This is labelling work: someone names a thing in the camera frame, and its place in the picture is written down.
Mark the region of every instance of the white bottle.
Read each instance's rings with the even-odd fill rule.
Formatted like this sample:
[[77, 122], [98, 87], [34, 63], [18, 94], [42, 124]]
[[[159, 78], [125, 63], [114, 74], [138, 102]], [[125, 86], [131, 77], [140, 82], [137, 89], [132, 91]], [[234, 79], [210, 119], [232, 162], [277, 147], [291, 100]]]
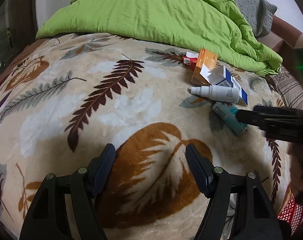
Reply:
[[239, 90], [231, 87], [215, 85], [191, 87], [191, 94], [221, 102], [237, 103], [239, 100]]

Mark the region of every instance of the blanket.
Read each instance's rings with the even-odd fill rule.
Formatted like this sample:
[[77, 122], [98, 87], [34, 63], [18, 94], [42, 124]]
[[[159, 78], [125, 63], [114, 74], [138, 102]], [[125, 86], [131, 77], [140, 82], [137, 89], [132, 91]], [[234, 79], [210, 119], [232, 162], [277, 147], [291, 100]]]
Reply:
[[257, 42], [234, 0], [74, 0], [37, 37], [109, 32], [199, 51], [206, 48], [259, 76], [280, 71], [282, 58]]
[[[19, 236], [36, 190], [87, 166], [107, 143], [117, 149], [95, 211], [109, 240], [192, 239], [209, 200], [185, 158], [193, 143], [214, 166], [254, 172], [278, 212], [287, 203], [288, 143], [248, 126], [240, 136], [189, 93], [186, 49], [109, 33], [52, 38], [0, 83], [0, 221]], [[265, 79], [224, 62], [249, 106], [282, 106]], [[70, 196], [68, 214], [72, 214]], [[234, 217], [235, 196], [222, 239]], [[69, 217], [74, 239], [75, 218]]]

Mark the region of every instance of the human hand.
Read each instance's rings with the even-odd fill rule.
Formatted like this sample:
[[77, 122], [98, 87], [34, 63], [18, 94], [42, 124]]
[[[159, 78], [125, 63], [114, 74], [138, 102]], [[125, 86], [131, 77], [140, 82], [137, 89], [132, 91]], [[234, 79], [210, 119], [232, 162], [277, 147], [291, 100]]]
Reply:
[[303, 191], [303, 145], [290, 144], [288, 149], [290, 155], [290, 189], [296, 197], [299, 192]]

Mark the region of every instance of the bed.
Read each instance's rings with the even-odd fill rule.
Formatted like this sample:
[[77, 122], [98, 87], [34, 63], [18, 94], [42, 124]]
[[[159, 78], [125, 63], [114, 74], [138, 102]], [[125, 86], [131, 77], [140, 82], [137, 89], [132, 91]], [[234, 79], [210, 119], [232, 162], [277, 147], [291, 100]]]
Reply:
[[[274, 17], [272, 32], [260, 40], [281, 56], [295, 47], [277, 35], [282, 26]], [[38, 40], [14, 60], [0, 76], [0, 221], [14, 238], [46, 174], [87, 166], [107, 143], [117, 157], [94, 206], [109, 239], [193, 239], [209, 200], [189, 171], [188, 143], [229, 173], [257, 174], [276, 213], [286, 206], [292, 197], [288, 143], [264, 138], [252, 126], [237, 136], [211, 111], [213, 101], [191, 95], [193, 70], [183, 63], [188, 51], [198, 52], [72, 32]], [[248, 94], [249, 105], [238, 108], [284, 106], [275, 83], [218, 65]], [[79, 239], [71, 199], [66, 202]], [[222, 239], [234, 209], [231, 196]]]

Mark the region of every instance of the teal box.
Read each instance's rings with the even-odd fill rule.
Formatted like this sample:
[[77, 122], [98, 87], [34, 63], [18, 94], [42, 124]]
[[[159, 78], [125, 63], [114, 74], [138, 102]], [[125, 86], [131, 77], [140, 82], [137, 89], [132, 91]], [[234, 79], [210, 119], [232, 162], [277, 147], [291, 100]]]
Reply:
[[238, 112], [238, 108], [236, 106], [227, 106], [223, 105], [221, 102], [216, 102], [212, 110], [224, 120], [224, 122], [237, 134], [240, 135], [243, 133], [247, 124], [238, 122], [236, 119], [236, 113]]

